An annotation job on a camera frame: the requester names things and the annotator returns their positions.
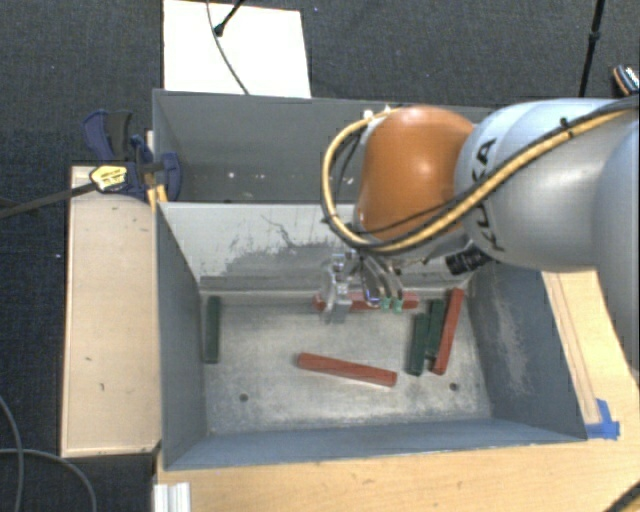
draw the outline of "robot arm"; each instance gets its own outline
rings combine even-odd
[[[331,191],[334,153],[377,119],[348,224]],[[438,256],[471,263],[462,270],[489,258],[538,270],[595,268],[638,369],[637,96],[515,105],[476,127],[433,107],[383,112],[333,141],[322,191],[334,233],[363,260],[390,268]]]

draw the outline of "green wooden block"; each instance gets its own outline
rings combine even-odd
[[[413,317],[413,338],[409,349],[409,364],[407,373],[419,377],[424,371],[424,358],[427,350],[427,334],[429,330],[429,316],[418,313]]]
[[[220,360],[220,313],[222,301],[220,297],[208,297],[206,321],[204,325],[204,346],[202,358],[207,364],[215,364]]]
[[[440,350],[444,313],[445,304],[443,300],[431,301],[431,307],[429,309],[429,329],[425,341],[425,357],[429,359],[435,359]]]

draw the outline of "red stick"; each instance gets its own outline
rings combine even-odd
[[[395,385],[398,379],[398,374],[390,370],[350,363],[348,361],[309,354],[307,352],[302,352],[298,356],[298,368],[345,377],[347,379],[360,380],[371,384],[379,384],[380,386],[390,388]]]
[[[375,311],[375,308],[369,307],[364,301],[362,292],[351,292],[349,298],[353,301],[351,309],[349,311]],[[316,293],[312,299],[313,307],[316,311],[324,311],[327,307],[326,302],[322,299],[319,293]],[[420,298],[415,292],[404,292],[404,302],[402,303],[402,309],[416,309],[420,305]]]
[[[436,375],[444,375],[449,364],[449,356],[451,355],[451,346],[453,345],[453,337],[458,327],[458,318],[460,317],[460,309],[462,308],[462,300],[464,299],[464,290],[454,288],[451,290],[449,304],[447,305],[447,314],[444,318],[444,326],[442,327],[442,337],[440,338],[440,349],[438,356],[433,363],[431,371]]]

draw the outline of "dark carpet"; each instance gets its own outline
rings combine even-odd
[[[314,96],[475,106],[575,96],[594,3],[247,2],[301,10]],[[609,96],[611,66],[638,65],[638,21],[640,2],[607,3],[588,96]],[[1,197],[26,201],[63,189],[70,164],[91,157],[79,122],[97,108],[132,110],[132,132],[151,127],[161,30],[161,0],[0,2]],[[24,445],[51,452],[59,444],[65,222],[63,204],[0,221],[0,395]],[[0,418],[0,448],[12,444]],[[149,456],[81,467],[100,510],[150,509]],[[15,468],[15,457],[0,458],[2,512],[13,507]],[[88,504],[63,468],[27,460],[23,510]]]

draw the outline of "blue clamp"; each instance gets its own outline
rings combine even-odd
[[[596,403],[598,404],[602,421],[585,425],[587,436],[589,439],[611,439],[616,441],[620,436],[620,422],[611,419],[607,402],[596,398]]]
[[[145,174],[153,174],[153,182],[167,188],[167,198],[175,201],[182,185],[182,168],[178,155],[163,153],[161,162],[153,162],[153,153],[140,135],[128,138],[130,112],[109,113],[96,110],[82,121],[82,134],[87,147],[93,151],[101,164],[117,162],[127,169],[127,185],[113,193],[124,194],[141,201],[147,200]]]

